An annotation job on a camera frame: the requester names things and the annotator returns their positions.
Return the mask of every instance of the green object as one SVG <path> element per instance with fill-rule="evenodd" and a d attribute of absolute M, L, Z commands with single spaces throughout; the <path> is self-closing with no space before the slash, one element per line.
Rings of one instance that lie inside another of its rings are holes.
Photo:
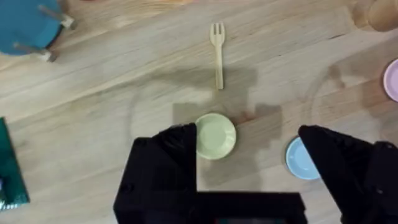
<path fill-rule="evenodd" d="M 0 179 L 0 210 L 16 208 L 29 202 L 3 118 L 0 118 Z"/>
<path fill-rule="evenodd" d="M 205 159 L 221 159 L 235 146 L 234 124 L 225 116 L 205 114 L 197 119 L 197 153 Z"/>

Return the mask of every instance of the dark green mat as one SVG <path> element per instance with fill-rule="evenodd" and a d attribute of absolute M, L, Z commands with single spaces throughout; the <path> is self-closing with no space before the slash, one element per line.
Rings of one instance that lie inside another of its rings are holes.
<path fill-rule="evenodd" d="M 16 208 L 29 202 L 3 118 L 0 118 L 0 179 L 2 180 L 0 200 L 1 198 L 5 199 L 4 205 L 0 202 L 0 210 Z"/>

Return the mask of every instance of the cup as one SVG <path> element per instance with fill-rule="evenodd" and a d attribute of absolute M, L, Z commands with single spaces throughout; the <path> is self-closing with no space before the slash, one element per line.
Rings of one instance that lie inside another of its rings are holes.
<path fill-rule="evenodd" d="M 374 0 L 367 17 L 369 25 L 376 31 L 398 28 L 398 0 Z"/>

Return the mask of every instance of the pink plate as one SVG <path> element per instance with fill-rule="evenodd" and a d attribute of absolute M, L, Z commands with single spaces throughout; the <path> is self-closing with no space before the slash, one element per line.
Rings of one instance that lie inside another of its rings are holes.
<path fill-rule="evenodd" d="M 398 102 L 398 59 L 387 67 L 383 84 L 388 96 Z"/>

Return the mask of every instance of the wooden fork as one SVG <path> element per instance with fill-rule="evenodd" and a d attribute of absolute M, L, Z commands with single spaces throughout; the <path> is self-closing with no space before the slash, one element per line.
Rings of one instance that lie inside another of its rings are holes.
<path fill-rule="evenodd" d="M 223 43 L 225 40 L 225 28 L 222 22 L 214 23 L 210 27 L 210 42 L 216 50 L 216 86 L 224 89 L 223 78 Z"/>

